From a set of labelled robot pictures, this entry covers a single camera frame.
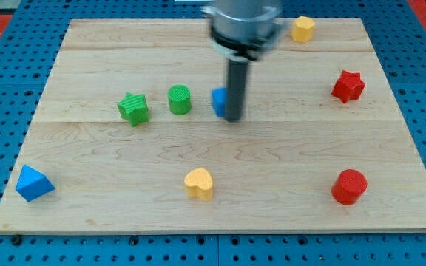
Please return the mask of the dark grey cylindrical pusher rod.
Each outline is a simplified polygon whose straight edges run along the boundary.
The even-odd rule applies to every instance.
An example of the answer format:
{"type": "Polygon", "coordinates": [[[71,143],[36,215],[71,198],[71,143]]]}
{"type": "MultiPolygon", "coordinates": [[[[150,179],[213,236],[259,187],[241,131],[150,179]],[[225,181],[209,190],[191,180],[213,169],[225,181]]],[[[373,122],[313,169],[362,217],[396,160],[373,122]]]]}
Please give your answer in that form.
{"type": "Polygon", "coordinates": [[[228,60],[224,113],[224,118],[228,122],[237,122],[243,116],[248,67],[248,62],[228,60]]]}

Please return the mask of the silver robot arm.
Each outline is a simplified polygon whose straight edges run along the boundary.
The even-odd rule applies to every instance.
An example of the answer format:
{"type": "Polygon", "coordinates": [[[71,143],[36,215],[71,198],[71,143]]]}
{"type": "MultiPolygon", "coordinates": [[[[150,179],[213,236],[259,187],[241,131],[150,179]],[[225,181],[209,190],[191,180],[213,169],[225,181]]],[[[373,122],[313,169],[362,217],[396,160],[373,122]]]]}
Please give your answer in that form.
{"type": "Polygon", "coordinates": [[[243,118],[249,64],[272,50],[285,25],[280,0],[214,0],[201,7],[209,20],[212,47],[227,59],[224,118],[243,118]]]}

